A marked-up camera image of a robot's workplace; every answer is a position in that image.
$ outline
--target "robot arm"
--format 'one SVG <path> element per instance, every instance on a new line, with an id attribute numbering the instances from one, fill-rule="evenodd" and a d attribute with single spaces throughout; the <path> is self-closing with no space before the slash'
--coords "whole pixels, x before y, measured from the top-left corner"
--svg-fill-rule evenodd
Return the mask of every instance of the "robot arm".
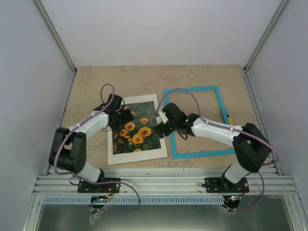
<path id="1" fill-rule="evenodd" d="M 226 169 L 219 180 L 215 180 L 215 185 L 213 183 L 203 185 L 209 189 L 208 191 L 214 188 L 217 193 L 231 192 L 238 184 L 243 184 L 246 180 L 244 177 L 249 172 L 257 173 L 270 154 L 267 146 L 239 132 L 248 132 L 267 142 L 253 124 L 247 123 L 243 127 L 231 126 L 207 119 L 202 120 L 197 114 L 186 116 L 174 103 L 159 109 L 158 116 L 162 122 L 154 128 L 154 131 L 160 138 L 177 131 L 183 135 L 213 139 L 234 148 L 237 161 Z"/>
<path id="2" fill-rule="evenodd" d="M 81 123 L 72 126 L 70 128 L 58 128 L 55 132 L 51 153 L 49 156 L 49 164 L 54 165 L 54 160 L 59 147 L 66 137 L 66 135 L 78 127 L 74 133 L 69 137 L 66 145 L 70 145 L 69 149 L 67 146 L 61 150 L 59 155 L 57 167 L 69 172 L 78 174 L 84 179 L 90 180 L 92 182 L 102 182 L 104 181 L 104 172 L 92 166 L 87 162 L 86 149 L 87 141 L 99 130 L 110 126 L 112 130 L 117 130 L 118 127 L 125 125 L 126 123 L 132 121 L 134 117 L 132 116 L 130 110 L 124 110 L 121 107 L 122 98 L 115 95 L 110 106 L 104 111 L 98 114 L 105 103 L 96 107 L 93 112 L 89 115 L 92 119 L 88 122 L 80 125 Z"/>

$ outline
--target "sunflower photo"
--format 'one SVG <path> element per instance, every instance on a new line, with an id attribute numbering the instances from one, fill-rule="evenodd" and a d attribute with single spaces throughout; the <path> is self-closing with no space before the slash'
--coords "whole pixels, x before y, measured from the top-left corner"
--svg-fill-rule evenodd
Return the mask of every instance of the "sunflower photo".
<path id="1" fill-rule="evenodd" d="M 131 111 L 134 120 L 108 132 L 108 164 L 167 157 L 165 140 L 153 131 L 158 124 L 154 114 L 157 95 L 126 97 L 124 102 L 124 109 Z"/>

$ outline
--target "marble surface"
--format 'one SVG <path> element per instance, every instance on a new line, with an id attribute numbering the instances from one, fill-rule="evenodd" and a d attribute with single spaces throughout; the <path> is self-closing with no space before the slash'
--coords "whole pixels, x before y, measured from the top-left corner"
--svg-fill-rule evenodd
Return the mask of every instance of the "marble surface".
<path id="1" fill-rule="evenodd" d="M 156 93 L 158 100 L 163 90 L 217 85 L 224 105 L 235 125 L 256 123 L 244 78 L 236 65 L 184 65 L 184 66 L 94 66 L 80 67 L 64 115 L 63 127 L 69 127 L 87 117 L 99 104 L 100 89 L 104 83 L 112 83 L 115 93 L 121 97 Z M 107 99 L 110 89 L 104 90 Z M 221 110 L 214 91 L 194 93 L 203 116 L 223 122 Z M 170 94 L 170 101 L 176 103 L 186 114 L 196 113 L 192 98 L 186 93 Z M 205 138 L 180 140 L 175 134 L 178 153 L 229 149 L 228 146 Z M 173 160 L 170 139 L 166 138 L 167 158 L 131 162 L 118 165 L 107 163 L 107 133 L 99 131 L 87 143 L 87 160 L 96 167 L 227 167 L 236 159 L 234 154 Z"/>

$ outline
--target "empty picture frame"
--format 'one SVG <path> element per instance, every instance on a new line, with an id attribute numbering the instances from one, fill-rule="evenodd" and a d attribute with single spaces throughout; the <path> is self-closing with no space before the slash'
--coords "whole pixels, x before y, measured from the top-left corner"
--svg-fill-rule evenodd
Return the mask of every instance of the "empty picture frame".
<path id="1" fill-rule="evenodd" d="M 203 87 L 191 87 L 191 88 L 184 88 L 187 91 L 194 92 L 194 91 L 207 91 L 207 90 L 214 90 L 218 99 L 218 103 L 221 109 L 221 113 L 223 116 L 223 120 L 225 124 L 230 124 L 227 116 L 226 109 L 224 107 L 218 86 L 203 86 Z M 164 90 L 164 95 L 167 95 L 168 92 L 172 91 L 173 89 L 166 89 Z M 176 94 L 179 92 L 183 92 L 181 90 L 176 90 L 172 92 L 171 94 Z M 170 103 L 169 101 L 169 95 L 165 97 L 165 104 L 167 105 Z M 172 157 L 173 159 L 185 159 L 185 158 L 195 158 L 195 157 L 202 157 L 202 156 L 213 156 L 213 155 L 225 155 L 225 154 L 234 154 L 234 149 L 227 149 L 227 150 L 215 150 L 215 151 L 204 151 L 204 152 L 195 152 L 195 153 L 183 153 L 178 154 L 174 134 L 170 134 L 170 141 L 171 141 L 171 150 L 172 150 Z"/>

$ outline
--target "gray floor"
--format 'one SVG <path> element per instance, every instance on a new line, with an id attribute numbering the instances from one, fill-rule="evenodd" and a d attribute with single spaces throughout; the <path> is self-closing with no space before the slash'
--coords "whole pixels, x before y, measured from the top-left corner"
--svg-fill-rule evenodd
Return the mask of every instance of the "gray floor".
<path id="1" fill-rule="evenodd" d="M 257 197 L 247 196 L 241 207 Z M 126 206 L 113 208 L 127 209 Z M 133 213 L 104 213 L 89 225 L 86 205 L 45 205 L 37 231 L 290 231 L 284 201 L 265 197 L 254 209 L 231 214 L 213 205 L 144 205 Z"/>

